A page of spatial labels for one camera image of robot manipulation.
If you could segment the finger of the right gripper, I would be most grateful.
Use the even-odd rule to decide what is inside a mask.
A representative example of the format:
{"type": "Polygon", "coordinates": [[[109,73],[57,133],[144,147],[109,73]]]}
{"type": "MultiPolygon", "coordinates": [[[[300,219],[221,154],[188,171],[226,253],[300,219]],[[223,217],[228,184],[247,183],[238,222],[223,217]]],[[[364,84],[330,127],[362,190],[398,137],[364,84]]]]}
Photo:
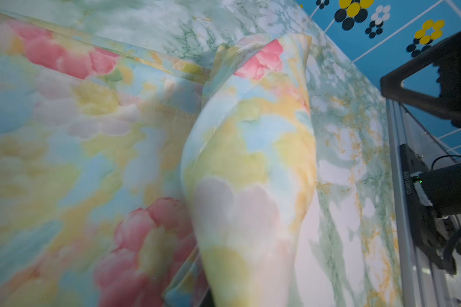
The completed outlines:
{"type": "Polygon", "coordinates": [[[382,96],[445,120],[461,121],[461,31],[423,51],[380,79],[382,96]],[[433,65],[440,94],[435,97],[404,88],[402,81],[433,65]]]}

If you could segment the floral pastel skirt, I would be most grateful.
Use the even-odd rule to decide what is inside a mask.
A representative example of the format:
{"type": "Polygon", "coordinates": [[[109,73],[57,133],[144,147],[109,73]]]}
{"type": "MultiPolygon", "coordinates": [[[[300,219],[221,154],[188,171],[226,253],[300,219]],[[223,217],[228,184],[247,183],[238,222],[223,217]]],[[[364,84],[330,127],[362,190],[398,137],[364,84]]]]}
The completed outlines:
{"type": "Polygon", "coordinates": [[[207,69],[0,13],[0,306],[290,306],[311,42],[207,69]]]}

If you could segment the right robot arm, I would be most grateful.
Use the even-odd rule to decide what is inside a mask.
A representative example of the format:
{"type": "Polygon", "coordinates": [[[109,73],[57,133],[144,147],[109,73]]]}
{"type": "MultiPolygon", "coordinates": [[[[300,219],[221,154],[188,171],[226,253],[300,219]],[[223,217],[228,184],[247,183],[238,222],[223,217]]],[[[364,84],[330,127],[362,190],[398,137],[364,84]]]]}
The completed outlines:
{"type": "MultiPolygon", "coordinates": [[[[461,31],[422,52],[380,80],[381,93],[454,124],[461,124],[461,31]],[[437,67],[438,96],[404,88],[402,82],[429,65],[437,67]]],[[[403,144],[399,149],[408,200],[438,216],[461,214],[461,163],[435,170],[418,170],[415,153],[403,144]]]]}

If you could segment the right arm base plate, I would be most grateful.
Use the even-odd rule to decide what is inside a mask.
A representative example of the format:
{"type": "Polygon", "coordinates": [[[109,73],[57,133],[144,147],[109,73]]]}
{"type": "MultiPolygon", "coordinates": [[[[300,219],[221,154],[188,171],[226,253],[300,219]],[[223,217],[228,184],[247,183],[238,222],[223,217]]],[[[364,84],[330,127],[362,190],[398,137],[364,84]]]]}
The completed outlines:
{"type": "Polygon", "coordinates": [[[412,240],[439,269],[455,275],[461,226],[442,220],[461,214],[461,163],[433,170],[408,145],[399,153],[412,240]]]}

